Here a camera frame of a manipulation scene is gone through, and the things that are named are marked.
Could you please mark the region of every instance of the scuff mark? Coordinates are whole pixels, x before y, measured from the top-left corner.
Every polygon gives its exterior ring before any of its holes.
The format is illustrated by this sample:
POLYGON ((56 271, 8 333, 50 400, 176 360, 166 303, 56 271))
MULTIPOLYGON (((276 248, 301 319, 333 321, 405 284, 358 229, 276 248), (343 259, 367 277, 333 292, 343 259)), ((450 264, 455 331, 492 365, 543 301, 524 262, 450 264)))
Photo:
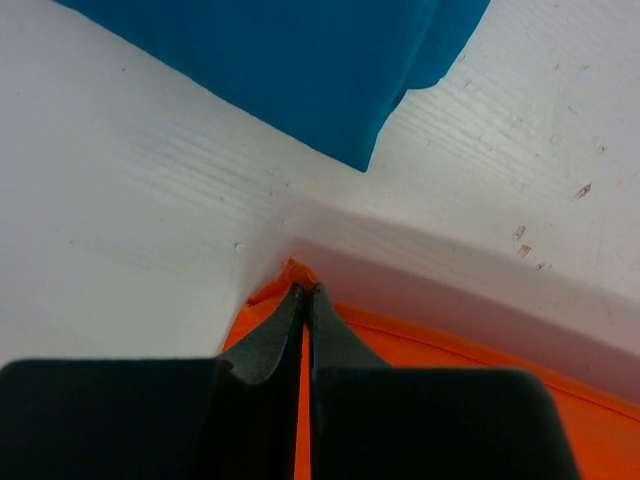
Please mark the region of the scuff mark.
POLYGON ((527 226, 526 225, 520 225, 516 231, 513 233, 513 241, 514 242, 519 242, 520 239, 522 238, 522 236, 524 235, 524 232, 527 230, 527 226))
POLYGON ((527 255, 529 255, 529 252, 531 251, 531 247, 529 245, 522 245, 519 249, 518 249, 518 256, 520 258, 524 258, 527 255))
POLYGON ((578 190, 578 193, 575 194, 576 200, 581 199, 582 197, 584 197, 590 191, 591 191, 591 183, 587 183, 584 187, 582 187, 580 190, 578 190))

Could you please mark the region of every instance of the cloth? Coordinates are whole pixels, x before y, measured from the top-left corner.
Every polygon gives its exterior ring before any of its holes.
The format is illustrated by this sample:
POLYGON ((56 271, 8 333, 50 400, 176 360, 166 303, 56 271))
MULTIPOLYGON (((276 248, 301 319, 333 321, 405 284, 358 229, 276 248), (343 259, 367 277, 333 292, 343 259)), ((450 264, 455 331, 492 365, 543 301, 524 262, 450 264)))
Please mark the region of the cloth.
MULTIPOLYGON (((290 260, 280 276, 250 297, 242 307, 224 348, 229 348, 268 317, 293 282, 311 288, 317 283, 317 278, 309 268, 290 260)), ((335 307, 356 334, 394 366, 510 366, 533 372, 544 382, 556 402, 583 478, 640 479, 639 405, 464 338, 349 305, 337 304, 335 307)), ((311 478, 307 351, 303 347, 296 480, 311 478)))
POLYGON ((57 0, 228 102, 365 171, 408 88, 449 69, 489 0, 57 0))

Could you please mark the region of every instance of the blue cloth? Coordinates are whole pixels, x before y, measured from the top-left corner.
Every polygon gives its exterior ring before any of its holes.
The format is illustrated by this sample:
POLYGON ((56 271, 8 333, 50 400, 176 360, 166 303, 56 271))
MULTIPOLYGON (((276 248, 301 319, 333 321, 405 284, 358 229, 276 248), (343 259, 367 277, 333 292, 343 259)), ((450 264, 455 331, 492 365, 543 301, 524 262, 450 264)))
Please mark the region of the blue cloth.
POLYGON ((58 0, 228 102, 365 171, 408 88, 434 85, 489 0, 58 0))

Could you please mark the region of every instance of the white surface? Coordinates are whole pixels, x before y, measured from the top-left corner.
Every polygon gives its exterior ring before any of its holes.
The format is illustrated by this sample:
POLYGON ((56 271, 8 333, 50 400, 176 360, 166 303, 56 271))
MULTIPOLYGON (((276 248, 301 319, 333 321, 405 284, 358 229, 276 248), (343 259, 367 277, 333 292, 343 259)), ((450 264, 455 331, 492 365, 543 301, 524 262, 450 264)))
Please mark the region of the white surface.
POLYGON ((0 364, 211 354, 298 253, 335 298, 640 400, 639 46, 636 0, 494 0, 363 175, 0 0, 0 364))

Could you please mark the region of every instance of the orange cloth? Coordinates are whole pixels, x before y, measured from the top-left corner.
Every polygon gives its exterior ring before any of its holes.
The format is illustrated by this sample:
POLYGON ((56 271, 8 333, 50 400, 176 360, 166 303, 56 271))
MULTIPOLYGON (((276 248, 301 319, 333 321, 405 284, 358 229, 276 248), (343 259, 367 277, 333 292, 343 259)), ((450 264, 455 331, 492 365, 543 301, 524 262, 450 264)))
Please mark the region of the orange cloth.
MULTIPOLYGON (((293 282, 311 288, 315 274, 295 260, 249 298, 225 342, 229 348, 268 317, 293 282)), ((511 366, 536 374, 550 390, 585 480, 640 480, 640 406, 545 367, 464 338, 395 318, 337 304, 342 319, 374 351, 395 366, 511 366)), ((305 345, 308 338, 305 332, 305 345)), ((296 480, 311 478, 309 364, 303 349, 296 451, 296 480)))

